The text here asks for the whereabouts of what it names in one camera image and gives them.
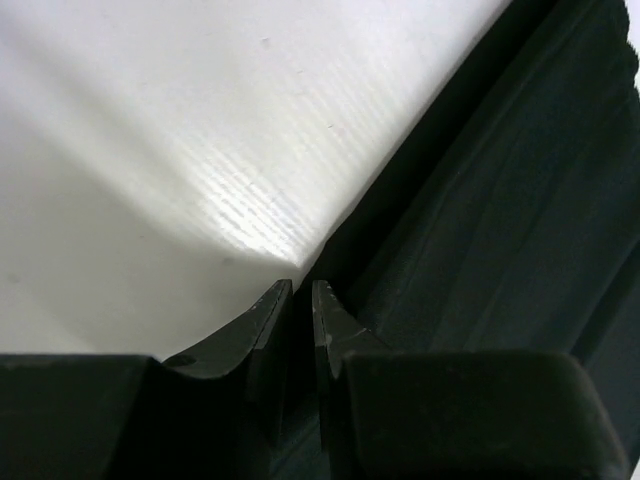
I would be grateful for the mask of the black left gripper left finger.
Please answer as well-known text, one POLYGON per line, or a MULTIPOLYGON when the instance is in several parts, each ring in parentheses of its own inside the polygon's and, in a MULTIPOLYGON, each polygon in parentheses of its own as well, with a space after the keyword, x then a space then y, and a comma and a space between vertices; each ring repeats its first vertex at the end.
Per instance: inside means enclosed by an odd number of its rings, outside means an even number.
POLYGON ((293 288, 275 282, 165 361, 1 358, 5 479, 265 479, 282 420, 293 288))

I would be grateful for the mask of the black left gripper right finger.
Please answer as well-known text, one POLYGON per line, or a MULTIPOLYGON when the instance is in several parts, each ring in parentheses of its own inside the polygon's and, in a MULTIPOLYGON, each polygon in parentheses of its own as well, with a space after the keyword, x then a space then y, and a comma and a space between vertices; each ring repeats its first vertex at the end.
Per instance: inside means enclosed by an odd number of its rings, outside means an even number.
POLYGON ((564 354, 392 350, 312 287, 321 440, 335 479, 626 479, 595 387, 564 354))

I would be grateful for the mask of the black cloth placemat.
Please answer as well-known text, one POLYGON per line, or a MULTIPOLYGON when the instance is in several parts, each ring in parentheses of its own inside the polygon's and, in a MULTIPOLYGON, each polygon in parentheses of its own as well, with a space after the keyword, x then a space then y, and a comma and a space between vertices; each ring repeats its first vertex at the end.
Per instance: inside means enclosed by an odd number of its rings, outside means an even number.
POLYGON ((639 94, 622 1, 514 1, 295 296, 276 479, 325 479, 311 287, 387 345, 534 349, 588 370, 639 459, 639 94))

